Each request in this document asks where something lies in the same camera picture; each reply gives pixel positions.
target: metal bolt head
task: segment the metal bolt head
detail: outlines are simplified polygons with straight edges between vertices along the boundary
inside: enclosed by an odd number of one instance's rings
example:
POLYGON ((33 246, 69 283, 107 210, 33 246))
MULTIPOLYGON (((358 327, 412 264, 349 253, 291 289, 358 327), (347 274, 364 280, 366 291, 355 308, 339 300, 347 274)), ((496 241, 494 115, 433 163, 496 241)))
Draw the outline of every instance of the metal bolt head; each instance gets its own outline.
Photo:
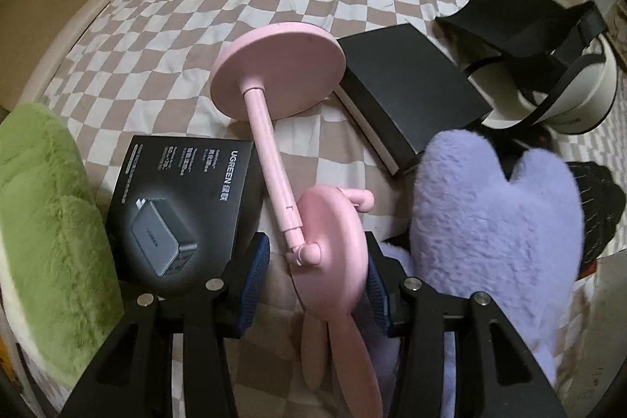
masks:
POLYGON ((483 291, 479 291, 478 293, 475 293, 475 301, 478 302, 478 304, 480 304, 481 306, 486 306, 492 300, 491 300, 490 295, 488 293, 484 293, 483 291))
POLYGON ((155 297, 151 293, 145 293, 137 298, 139 306, 150 306, 155 301, 155 297))
POLYGON ((402 284, 405 286, 405 289, 418 291, 422 287, 422 280, 412 276, 403 280, 402 284))
POLYGON ((225 283, 222 282, 219 278, 212 278, 211 280, 207 280, 205 282, 205 287, 208 291, 219 291, 225 286, 225 283))

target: pink lamp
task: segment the pink lamp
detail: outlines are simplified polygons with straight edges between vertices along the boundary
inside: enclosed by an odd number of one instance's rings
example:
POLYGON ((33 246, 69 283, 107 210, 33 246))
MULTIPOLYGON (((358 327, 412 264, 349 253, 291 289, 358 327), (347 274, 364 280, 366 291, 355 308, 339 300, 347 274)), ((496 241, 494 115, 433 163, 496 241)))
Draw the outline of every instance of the pink lamp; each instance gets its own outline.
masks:
POLYGON ((381 393, 368 351, 350 313, 366 286, 368 248, 357 211, 374 205, 368 190, 316 185, 298 203, 278 153, 272 119, 302 112, 338 86, 346 59, 328 32, 300 22, 255 29, 220 53, 211 99, 225 115, 248 119, 270 201, 289 252, 294 286, 305 308, 301 361, 310 389, 322 383, 327 345, 355 418, 381 418, 381 393))

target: bed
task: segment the bed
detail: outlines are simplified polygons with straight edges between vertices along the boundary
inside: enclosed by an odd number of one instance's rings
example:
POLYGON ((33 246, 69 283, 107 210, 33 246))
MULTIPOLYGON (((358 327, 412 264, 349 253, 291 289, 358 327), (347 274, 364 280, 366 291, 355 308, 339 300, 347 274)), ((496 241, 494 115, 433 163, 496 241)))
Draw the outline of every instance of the bed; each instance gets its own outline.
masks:
MULTIPOLYGON (((249 138, 246 123, 224 117, 209 99, 209 70, 221 48, 255 27, 284 21, 319 25, 335 37, 409 22, 454 56, 433 23, 467 0, 112 0, 71 48, 43 101, 67 122, 83 156, 96 201, 106 215, 120 165, 137 133, 249 138)), ((315 183, 368 188, 374 209, 362 216, 379 240, 402 233, 410 220, 413 176, 393 180, 334 96, 276 123, 286 172, 298 197, 315 183)), ((561 137, 565 159, 607 165, 627 188, 627 90, 622 77, 607 120, 584 136, 561 137)), ((625 247, 625 218, 606 253, 625 247)), ((237 409, 248 417, 333 417, 346 410, 333 397, 333 379, 313 394, 299 364, 302 309, 288 274, 282 236, 268 203, 259 230, 272 256, 255 323, 227 343, 237 409)), ((559 389, 567 391, 594 296, 594 276, 580 280, 562 317, 555 352, 559 389)), ((174 416, 184 416, 182 340, 175 339, 174 416)), ((29 360, 34 379, 59 410, 68 395, 29 360)))

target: purple plush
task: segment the purple plush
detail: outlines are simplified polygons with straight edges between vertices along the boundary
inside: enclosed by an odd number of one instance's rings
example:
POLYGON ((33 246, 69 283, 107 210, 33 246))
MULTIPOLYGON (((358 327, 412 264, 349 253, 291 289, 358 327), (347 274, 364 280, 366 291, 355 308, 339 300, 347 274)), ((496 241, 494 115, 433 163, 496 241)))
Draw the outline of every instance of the purple plush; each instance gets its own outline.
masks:
MULTIPOLYGON (((411 255, 385 246, 437 291, 468 298, 486 291, 518 330, 552 384, 558 321, 582 251, 579 191, 568 167, 544 150, 525 153, 507 181, 490 143, 467 131, 438 134, 418 168, 411 255)), ((374 327, 367 304, 354 313, 379 379, 386 413, 399 343, 374 327)), ((454 347, 445 342, 442 416, 455 408, 454 347)))

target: charger image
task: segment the charger image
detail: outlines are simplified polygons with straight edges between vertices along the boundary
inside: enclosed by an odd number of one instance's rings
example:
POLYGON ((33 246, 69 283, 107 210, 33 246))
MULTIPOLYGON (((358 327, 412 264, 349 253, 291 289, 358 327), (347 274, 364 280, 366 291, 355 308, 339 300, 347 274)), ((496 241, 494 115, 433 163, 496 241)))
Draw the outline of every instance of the charger image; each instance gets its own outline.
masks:
POLYGON ((178 273, 198 246, 165 199, 137 200, 139 212, 130 229, 158 276, 178 273))

